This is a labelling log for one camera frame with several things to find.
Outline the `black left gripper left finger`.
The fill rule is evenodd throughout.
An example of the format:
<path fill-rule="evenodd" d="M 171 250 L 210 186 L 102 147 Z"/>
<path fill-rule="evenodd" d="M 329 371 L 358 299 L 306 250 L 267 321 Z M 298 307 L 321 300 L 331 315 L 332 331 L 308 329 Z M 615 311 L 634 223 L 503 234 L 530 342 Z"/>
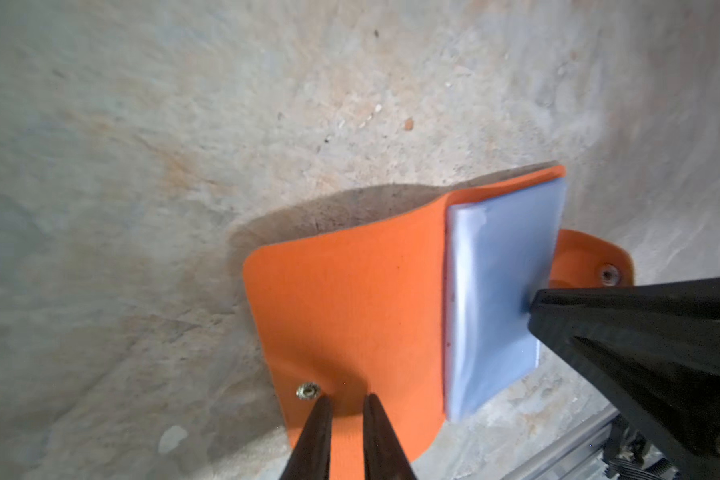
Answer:
<path fill-rule="evenodd" d="M 333 407 L 329 397 L 315 403 L 294 447 L 281 480 L 330 478 Z"/>

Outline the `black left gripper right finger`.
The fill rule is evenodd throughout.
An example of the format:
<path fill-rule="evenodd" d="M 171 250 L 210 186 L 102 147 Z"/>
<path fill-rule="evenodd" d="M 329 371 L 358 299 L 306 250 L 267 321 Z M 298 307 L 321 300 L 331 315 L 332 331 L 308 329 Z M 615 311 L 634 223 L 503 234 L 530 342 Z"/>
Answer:
<path fill-rule="evenodd" d="M 391 421 L 375 393 L 363 407 L 363 454 L 366 480 L 416 480 Z"/>

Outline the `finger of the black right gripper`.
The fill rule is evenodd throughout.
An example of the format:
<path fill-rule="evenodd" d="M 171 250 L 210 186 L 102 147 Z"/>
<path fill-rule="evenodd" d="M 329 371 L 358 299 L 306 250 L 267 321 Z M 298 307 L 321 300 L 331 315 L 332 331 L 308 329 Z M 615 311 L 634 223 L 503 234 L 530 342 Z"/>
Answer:
<path fill-rule="evenodd" d="M 530 332 L 687 479 L 720 479 L 720 277 L 547 289 Z"/>

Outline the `orange card holder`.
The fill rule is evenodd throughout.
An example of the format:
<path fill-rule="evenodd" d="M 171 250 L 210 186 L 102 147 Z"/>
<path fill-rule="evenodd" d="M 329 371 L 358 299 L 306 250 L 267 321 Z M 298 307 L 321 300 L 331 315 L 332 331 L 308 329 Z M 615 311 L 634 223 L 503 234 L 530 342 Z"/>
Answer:
<path fill-rule="evenodd" d="M 362 406 L 381 397 L 406 455 L 416 459 L 445 420 L 443 327 L 446 210 L 501 199 L 564 177 L 550 167 L 447 193 L 408 213 L 255 250 L 245 291 L 291 442 L 316 383 L 330 398 L 332 479 L 364 475 Z"/>

